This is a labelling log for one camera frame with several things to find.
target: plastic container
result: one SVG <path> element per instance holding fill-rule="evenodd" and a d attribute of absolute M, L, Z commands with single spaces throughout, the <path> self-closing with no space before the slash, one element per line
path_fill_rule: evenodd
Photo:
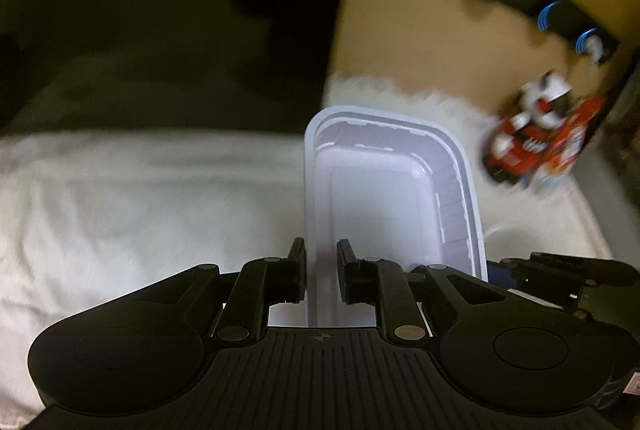
<path fill-rule="evenodd" d="M 487 280 L 469 164 L 445 129 L 356 106 L 317 114 L 305 133 L 307 323 L 375 325 L 373 307 L 340 300 L 336 242 L 405 270 L 447 264 Z"/>

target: warning label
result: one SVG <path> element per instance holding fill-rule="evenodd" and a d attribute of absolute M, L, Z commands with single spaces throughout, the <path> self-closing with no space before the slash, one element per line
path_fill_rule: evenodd
<path fill-rule="evenodd" d="M 625 393 L 640 396 L 640 372 L 634 372 L 629 383 L 626 384 Z"/>

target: blue part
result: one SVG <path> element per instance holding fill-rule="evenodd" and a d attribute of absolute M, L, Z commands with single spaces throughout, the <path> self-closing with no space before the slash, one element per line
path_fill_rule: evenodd
<path fill-rule="evenodd" d="M 546 31 L 549 29 L 549 11 L 551 11 L 551 8 L 558 4 L 558 2 L 559 1 L 556 0 L 548 6 L 543 7 L 538 14 L 538 29 L 540 29 L 540 31 Z"/>
<path fill-rule="evenodd" d="M 503 289 L 516 289 L 516 281 L 511 277 L 511 269 L 508 266 L 487 260 L 486 272 L 490 284 Z"/>
<path fill-rule="evenodd" d="M 593 27 L 587 31 L 585 31 L 584 33 L 582 33 L 580 36 L 578 36 L 578 39 L 575 41 L 575 52 L 577 52 L 579 55 L 583 54 L 585 51 L 585 43 L 587 41 L 587 38 L 593 34 L 596 31 L 596 28 Z"/>

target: beige wall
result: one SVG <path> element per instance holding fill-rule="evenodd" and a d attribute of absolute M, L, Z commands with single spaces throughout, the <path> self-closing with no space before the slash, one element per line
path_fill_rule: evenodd
<path fill-rule="evenodd" d="M 583 94 L 613 81 L 640 43 L 640 0 L 573 1 L 622 39 L 598 69 L 569 42 L 488 1 L 342 0 L 332 70 L 391 77 L 407 92 L 442 89 L 487 110 L 549 68 Z"/>

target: white blanket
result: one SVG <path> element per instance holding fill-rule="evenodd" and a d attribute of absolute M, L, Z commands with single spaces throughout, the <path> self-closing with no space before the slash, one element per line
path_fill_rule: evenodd
<path fill-rule="evenodd" d="M 297 137 L 174 132 L 0 140 L 0 428 L 42 409 L 48 325 L 179 271 L 286 256 L 303 226 Z M 304 325 L 304 306 L 272 310 Z"/>

